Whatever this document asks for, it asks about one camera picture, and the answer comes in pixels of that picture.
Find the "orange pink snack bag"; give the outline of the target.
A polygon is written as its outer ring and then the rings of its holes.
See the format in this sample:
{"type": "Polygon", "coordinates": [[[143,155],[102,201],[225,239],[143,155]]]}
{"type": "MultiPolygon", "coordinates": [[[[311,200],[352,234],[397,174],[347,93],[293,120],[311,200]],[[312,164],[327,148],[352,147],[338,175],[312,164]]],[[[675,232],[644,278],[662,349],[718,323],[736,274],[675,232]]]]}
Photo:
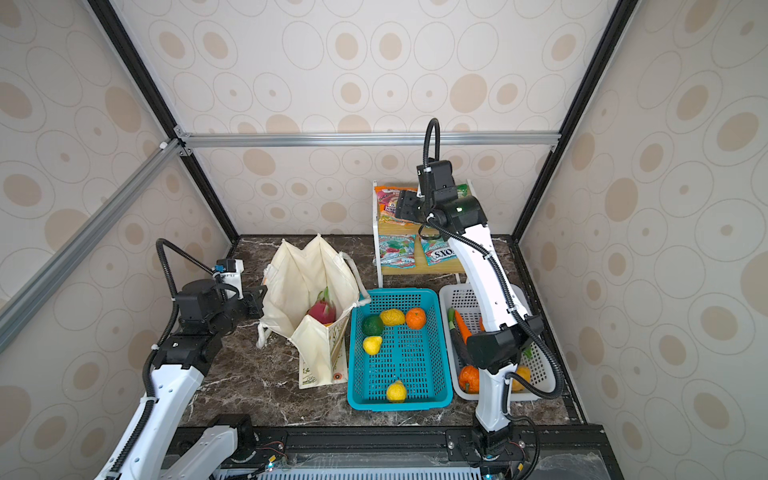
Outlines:
{"type": "Polygon", "coordinates": [[[414,188],[395,187],[395,186],[376,186],[374,188],[379,221],[397,225],[411,224],[411,221],[402,220],[395,217],[397,204],[401,192],[416,192],[414,188]]]}

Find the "floral cream grocery tote bag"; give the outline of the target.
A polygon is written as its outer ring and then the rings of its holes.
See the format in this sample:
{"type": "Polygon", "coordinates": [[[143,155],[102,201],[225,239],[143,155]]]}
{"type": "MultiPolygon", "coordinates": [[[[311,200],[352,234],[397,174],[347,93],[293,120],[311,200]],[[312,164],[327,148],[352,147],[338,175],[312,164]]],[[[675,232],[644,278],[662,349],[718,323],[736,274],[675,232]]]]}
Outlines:
{"type": "Polygon", "coordinates": [[[351,257],[321,236],[303,248],[283,241],[263,285],[259,344],[273,332],[297,348],[301,389],[345,383],[347,327],[354,310],[371,301],[351,257]]]}

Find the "pink dragon fruit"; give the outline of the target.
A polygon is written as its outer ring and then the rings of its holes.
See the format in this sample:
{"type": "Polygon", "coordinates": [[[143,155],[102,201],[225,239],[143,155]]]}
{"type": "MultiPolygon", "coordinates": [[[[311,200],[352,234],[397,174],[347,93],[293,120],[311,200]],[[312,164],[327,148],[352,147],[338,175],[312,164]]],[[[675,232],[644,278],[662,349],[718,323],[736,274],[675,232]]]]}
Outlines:
{"type": "Polygon", "coordinates": [[[328,287],[325,287],[318,293],[315,303],[308,309],[306,314],[322,325],[330,325],[336,321],[337,309],[331,299],[328,287]]]}

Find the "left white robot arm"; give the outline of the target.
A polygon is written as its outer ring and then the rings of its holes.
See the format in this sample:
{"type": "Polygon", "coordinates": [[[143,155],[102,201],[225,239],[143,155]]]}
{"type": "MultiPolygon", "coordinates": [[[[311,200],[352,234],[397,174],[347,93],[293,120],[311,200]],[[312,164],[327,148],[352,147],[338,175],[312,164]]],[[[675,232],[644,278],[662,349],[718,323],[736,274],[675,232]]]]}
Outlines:
{"type": "Polygon", "coordinates": [[[239,290],[219,279],[196,280],[174,297],[171,326],[145,362],[145,394],[101,479],[207,479],[222,464],[245,463],[257,451],[250,420],[224,414],[169,467],[163,465],[187,405],[202,385],[225,336],[260,319],[267,289],[239,290]]]}

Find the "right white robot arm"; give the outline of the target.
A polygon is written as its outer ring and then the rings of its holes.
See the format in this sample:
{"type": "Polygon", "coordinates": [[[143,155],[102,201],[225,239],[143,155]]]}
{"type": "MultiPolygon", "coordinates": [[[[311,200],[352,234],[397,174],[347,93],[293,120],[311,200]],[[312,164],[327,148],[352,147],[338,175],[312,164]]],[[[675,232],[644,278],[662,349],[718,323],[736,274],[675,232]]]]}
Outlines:
{"type": "Polygon", "coordinates": [[[474,290],[485,331],[470,336],[466,346],[479,370],[475,415],[483,434],[490,436],[516,421],[509,412],[508,399],[514,381],[539,398],[554,399],[562,393],[562,371],[540,337],[541,318],[531,315],[513,294],[479,201],[471,195],[458,196],[452,164],[427,157],[417,167],[417,174],[419,189],[405,193],[405,212],[397,215],[437,231],[461,262],[474,290]],[[517,373],[523,351],[532,343],[552,368],[555,384],[549,391],[533,386],[517,373]]]}

